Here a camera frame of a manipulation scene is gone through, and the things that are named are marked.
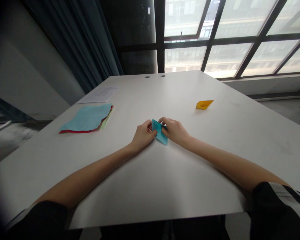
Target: hand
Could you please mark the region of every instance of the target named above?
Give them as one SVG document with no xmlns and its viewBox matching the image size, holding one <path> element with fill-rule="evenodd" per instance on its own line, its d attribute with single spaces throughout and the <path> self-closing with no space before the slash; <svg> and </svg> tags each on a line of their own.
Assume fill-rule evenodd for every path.
<svg viewBox="0 0 300 240">
<path fill-rule="evenodd" d="M 147 146 L 158 133 L 157 130 L 151 131 L 151 129 L 152 124 L 150 119 L 139 125 L 130 146 L 136 151 L 140 151 Z"/>
<path fill-rule="evenodd" d="M 162 128 L 162 132 L 167 138 L 176 144 L 185 147 L 185 144 L 190 140 L 191 136 L 187 133 L 180 122 L 166 117 L 160 118 L 159 122 L 163 125 L 167 125 L 167 129 L 164 127 Z"/>
</svg>

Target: black sleeve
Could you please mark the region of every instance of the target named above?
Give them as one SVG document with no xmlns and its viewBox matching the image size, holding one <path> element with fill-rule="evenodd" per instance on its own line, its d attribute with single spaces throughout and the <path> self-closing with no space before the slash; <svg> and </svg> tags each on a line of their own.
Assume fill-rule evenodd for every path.
<svg viewBox="0 0 300 240">
<path fill-rule="evenodd" d="M 21 212 L 8 225 L 7 239 L 63 239 L 67 208 L 43 201 Z"/>
<path fill-rule="evenodd" d="M 300 239 L 300 193 L 277 183 L 260 183 L 252 193 L 250 239 Z"/>
</svg>

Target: wall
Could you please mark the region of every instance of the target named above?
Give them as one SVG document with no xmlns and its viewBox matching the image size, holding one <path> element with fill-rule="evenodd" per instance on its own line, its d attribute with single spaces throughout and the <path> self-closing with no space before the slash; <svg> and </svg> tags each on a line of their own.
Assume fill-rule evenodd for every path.
<svg viewBox="0 0 300 240">
<path fill-rule="evenodd" d="M 223 81 L 223 83 L 246 95 L 296 92 L 300 89 L 300 74 L 246 78 Z"/>
<path fill-rule="evenodd" d="M 11 0 L 0 23 L 0 98 L 34 119 L 49 120 L 83 96 L 36 22 Z"/>
</svg>

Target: light blue paper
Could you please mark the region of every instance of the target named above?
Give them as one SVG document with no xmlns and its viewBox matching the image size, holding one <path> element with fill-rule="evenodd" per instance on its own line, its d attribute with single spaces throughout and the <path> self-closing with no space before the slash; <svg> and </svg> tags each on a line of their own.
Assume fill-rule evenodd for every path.
<svg viewBox="0 0 300 240">
<path fill-rule="evenodd" d="M 164 127 L 165 129 L 167 129 L 166 126 L 162 125 L 161 123 L 157 122 L 156 120 L 152 120 L 152 130 L 157 130 L 158 133 L 156 135 L 156 138 L 162 142 L 164 145 L 168 145 L 168 138 L 163 134 L 162 132 L 162 127 Z"/>
<path fill-rule="evenodd" d="M 102 119 L 108 116 L 112 104 L 101 106 L 84 106 L 76 116 L 59 130 L 91 131 L 99 127 Z"/>
</svg>

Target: curtain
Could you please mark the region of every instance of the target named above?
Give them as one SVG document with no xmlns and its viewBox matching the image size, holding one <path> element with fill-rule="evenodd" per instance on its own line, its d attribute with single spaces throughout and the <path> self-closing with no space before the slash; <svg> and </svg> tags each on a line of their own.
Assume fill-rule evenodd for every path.
<svg viewBox="0 0 300 240">
<path fill-rule="evenodd" d="M 23 0 L 83 91 L 123 75 L 99 0 Z"/>
</svg>

